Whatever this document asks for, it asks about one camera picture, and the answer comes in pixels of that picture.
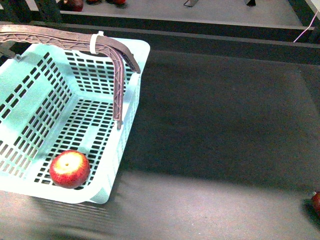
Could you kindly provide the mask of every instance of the brown basket handle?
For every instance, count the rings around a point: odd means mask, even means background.
[[[65,50],[88,52],[91,34],[62,31],[31,25],[0,25],[0,43],[15,41],[30,44],[54,45]],[[124,101],[125,66],[122,58],[135,73],[140,73],[138,63],[130,50],[123,43],[98,35],[95,42],[96,53],[110,57],[114,65],[113,119],[117,129],[121,129]]]

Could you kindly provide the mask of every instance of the cable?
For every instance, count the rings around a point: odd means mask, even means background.
[[[308,31],[309,28],[311,28],[311,25],[314,23],[318,12],[319,12],[319,9],[316,11],[314,17],[312,18],[312,21],[310,22],[310,25],[293,41],[294,43],[295,43],[306,31]]]

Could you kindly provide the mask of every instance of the light blue basket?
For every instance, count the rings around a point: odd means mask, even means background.
[[[109,199],[133,124],[150,46],[115,38],[134,55],[141,73],[125,65],[123,127],[113,121],[114,66],[97,57],[32,44],[22,59],[0,67],[0,190],[65,203]],[[51,160],[74,149],[90,161],[76,189],[55,186]]]

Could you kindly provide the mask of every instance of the dark gray floor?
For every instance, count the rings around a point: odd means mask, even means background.
[[[37,9],[33,0],[27,0],[27,2],[32,10]],[[102,3],[98,5],[85,4],[83,12],[94,16],[138,19],[301,26],[287,0],[256,0],[255,7],[246,6],[244,0],[199,0],[192,8],[184,6],[186,0],[127,0],[126,2],[127,6],[120,8],[102,0]]]
[[[0,239],[320,239],[319,75],[152,51],[109,202],[0,192]]]

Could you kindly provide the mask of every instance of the apple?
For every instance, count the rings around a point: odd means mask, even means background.
[[[126,0],[113,0],[113,3],[118,5],[124,4],[125,2]]]
[[[84,0],[63,0],[58,3],[60,10],[82,12]]]
[[[75,189],[88,179],[89,160],[81,152],[66,150],[52,160],[49,174],[55,185]]]
[[[320,215],[320,192],[317,191],[314,196],[311,198],[312,206],[316,213]]]

